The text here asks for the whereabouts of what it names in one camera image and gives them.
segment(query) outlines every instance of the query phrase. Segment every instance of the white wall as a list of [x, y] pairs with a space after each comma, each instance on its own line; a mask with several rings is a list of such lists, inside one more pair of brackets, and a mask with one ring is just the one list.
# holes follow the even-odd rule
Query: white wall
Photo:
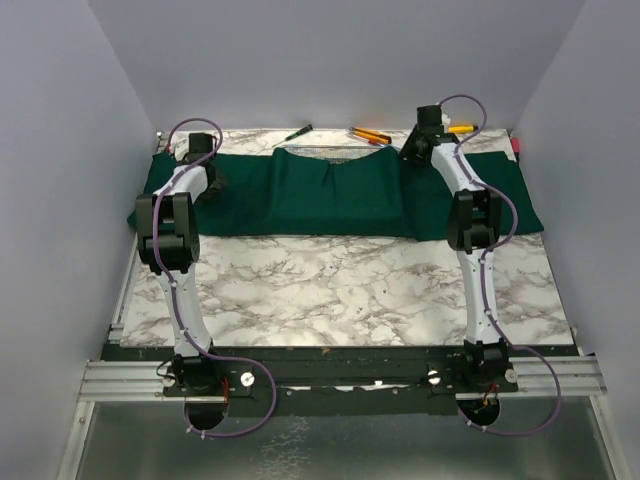
[[522, 168], [578, 340], [640, 478], [640, 2], [589, 0], [520, 119]]
[[0, 478], [55, 478], [154, 135], [82, 0], [0, 5]]
[[[411, 127], [482, 98], [513, 127], [584, 0], [89, 0], [157, 130]], [[474, 106], [448, 107], [459, 121]]]

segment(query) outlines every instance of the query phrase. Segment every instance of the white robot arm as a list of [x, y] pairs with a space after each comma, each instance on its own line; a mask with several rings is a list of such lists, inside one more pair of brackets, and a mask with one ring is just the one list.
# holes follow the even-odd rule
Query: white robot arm
[[[195, 267], [200, 254], [200, 241], [195, 224], [193, 203], [201, 196], [213, 194], [223, 188], [225, 180], [215, 169], [213, 161], [203, 166], [189, 165], [213, 150], [214, 137], [209, 134], [189, 135], [189, 151], [174, 169], [172, 177], [152, 195], [140, 195], [136, 200], [138, 251], [143, 263], [158, 275], [162, 286], [171, 325], [175, 336], [175, 353], [183, 358], [197, 357], [196, 347], [209, 351], [212, 345], [200, 310], [200, 301], [195, 282]], [[162, 260], [175, 282], [175, 301], [169, 276], [157, 265], [153, 253], [152, 217], [156, 196], [167, 187], [160, 208], [158, 246]], [[175, 308], [180, 310], [178, 321]]]
[[[470, 180], [465, 171], [460, 167], [458, 160], [455, 158], [454, 149], [456, 144], [453, 142], [443, 143], [433, 148], [431, 156], [431, 164], [440, 172], [444, 181], [449, 187], [452, 194], [456, 192], [482, 192], [484, 189], [477, 186]], [[481, 182], [467, 162], [463, 154], [459, 154], [460, 161], [463, 162], [466, 172], [471, 175], [473, 180]], [[462, 279], [464, 281], [464, 292], [467, 301], [467, 341], [471, 344], [482, 342], [484, 344], [497, 343], [500, 341], [500, 335], [487, 318], [484, 302], [482, 300], [482, 273], [480, 262], [484, 261], [485, 270], [488, 273], [485, 277], [486, 295], [489, 299], [489, 307], [493, 318], [497, 319], [496, 312], [496, 295], [493, 288], [493, 252], [484, 255], [484, 259], [480, 257], [483, 254], [482, 249], [473, 249], [471, 252], [465, 250], [457, 250], [458, 261], [462, 269]]]

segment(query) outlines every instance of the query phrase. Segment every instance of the yellow screwdriver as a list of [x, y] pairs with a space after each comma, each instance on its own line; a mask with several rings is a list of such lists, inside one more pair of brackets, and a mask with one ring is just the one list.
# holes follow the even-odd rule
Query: yellow screwdriver
[[356, 137], [364, 138], [374, 143], [382, 143], [384, 145], [391, 145], [391, 137], [384, 133], [376, 132], [375, 130], [368, 130], [366, 128], [351, 127], [349, 133]]

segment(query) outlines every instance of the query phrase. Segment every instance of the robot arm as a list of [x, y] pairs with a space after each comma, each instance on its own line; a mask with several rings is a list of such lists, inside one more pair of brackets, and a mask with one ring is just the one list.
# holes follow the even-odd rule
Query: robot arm
[[509, 368], [507, 344], [489, 320], [498, 319], [491, 247], [500, 236], [502, 199], [483, 187], [461, 152], [456, 158], [457, 144], [454, 134], [444, 132], [441, 106], [429, 105], [418, 108], [418, 123], [400, 157], [435, 167], [453, 195], [447, 241], [460, 262], [467, 302], [463, 369], [467, 378], [491, 379]]
[[[188, 331], [195, 343], [205, 351], [212, 345], [207, 331], [196, 290], [195, 264], [200, 255], [200, 240], [195, 223], [193, 202], [213, 194], [224, 187], [222, 174], [215, 169], [213, 161], [196, 166], [183, 173], [190, 164], [213, 150], [213, 137], [209, 134], [189, 135], [189, 152], [174, 169], [172, 177], [152, 195], [140, 195], [136, 200], [138, 251], [143, 263], [158, 275], [162, 286], [171, 325], [175, 336], [175, 353], [183, 358], [198, 357], [196, 348], [185, 337]], [[153, 207], [157, 194], [171, 186], [162, 199], [158, 244], [163, 263], [175, 282], [175, 301], [172, 299], [170, 279], [155, 261], [153, 253]], [[180, 309], [183, 327], [176, 318], [175, 306]]]
[[[487, 314], [484, 309], [484, 302], [482, 299], [482, 285], [481, 285], [481, 269], [480, 262], [484, 261], [484, 267], [488, 275], [485, 278], [486, 295], [489, 299], [489, 306], [493, 318], [497, 319], [496, 312], [496, 295], [493, 288], [493, 252], [488, 252], [484, 259], [480, 257], [483, 253], [482, 248], [478, 248], [473, 245], [471, 238], [471, 229], [473, 228], [473, 221], [478, 223], [483, 222], [484, 211], [481, 208], [485, 207], [488, 202], [491, 202], [491, 195], [482, 187], [479, 187], [472, 180], [469, 180], [465, 175], [465, 172], [460, 167], [458, 161], [454, 155], [454, 149], [456, 144], [453, 142], [443, 143], [434, 147], [431, 164], [438, 170], [438, 172], [444, 178], [449, 190], [454, 195], [454, 209], [457, 212], [451, 213], [449, 218], [450, 225], [448, 226], [448, 233], [453, 235], [452, 240], [449, 241], [449, 245], [456, 250], [458, 261], [460, 262], [460, 268], [462, 269], [462, 279], [464, 281], [464, 292], [467, 301], [467, 336], [466, 339], [469, 343], [476, 345], [478, 342], [483, 344], [498, 343], [500, 341], [500, 335], [493, 327], [491, 322], [487, 318]], [[480, 178], [471, 168], [471, 165], [467, 162], [467, 159], [463, 154], [460, 154], [460, 160], [463, 162], [466, 171], [471, 174], [471, 178], [478, 183], [481, 183]], [[474, 195], [479, 201], [476, 201], [479, 205], [474, 206]], [[462, 208], [461, 203], [471, 205], [471, 229], [465, 229], [468, 233], [462, 233], [462, 245], [456, 244], [458, 230], [464, 228], [459, 225], [460, 222], [464, 223], [464, 219], [460, 218], [464, 216], [460, 212]], [[500, 203], [493, 204], [494, 208], [497, 208], [497, 212], [489, 212], [490, 215], [498, 220], [496, 227], [499, 227], [500, 220]], [[486, 243], [495, 244], [498, 240], [499, 230], [498, 228], [488, 227], [488, 239]]]

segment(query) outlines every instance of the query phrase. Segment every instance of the screwdriver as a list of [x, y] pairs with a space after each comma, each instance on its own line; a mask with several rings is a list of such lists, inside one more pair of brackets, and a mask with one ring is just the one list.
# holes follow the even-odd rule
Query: screwdriver
[[360, 138], [364, 138], [369, 141], [373, 141], [376, 143], [383, 143], [385, 145], [391, 144], [391, 137], [389, 135], [376, 132], [375, 130], [367, 130], [366, 128], [351, 127], [349, 129], [349, 132], [353, 135], [356, 135]]
[[300, 130], [298, 130], [296, 133], [292, 133], [291, 135], [289, 135], [284, 140], [282, 140], [282, 141], [280, 141], [278, 143], [274, 143], [273, 147], [275, 147], [276, 145], [280, 145], [281, 143], [288, 142], [289, 140], [293, 140], [294, 138], [298, 138], [300, 135], [304, 135], [305, 133], [309, 133], [311, 130], [313, 130], [313, 125], [309, 124], [306, 127], [301, 128]]

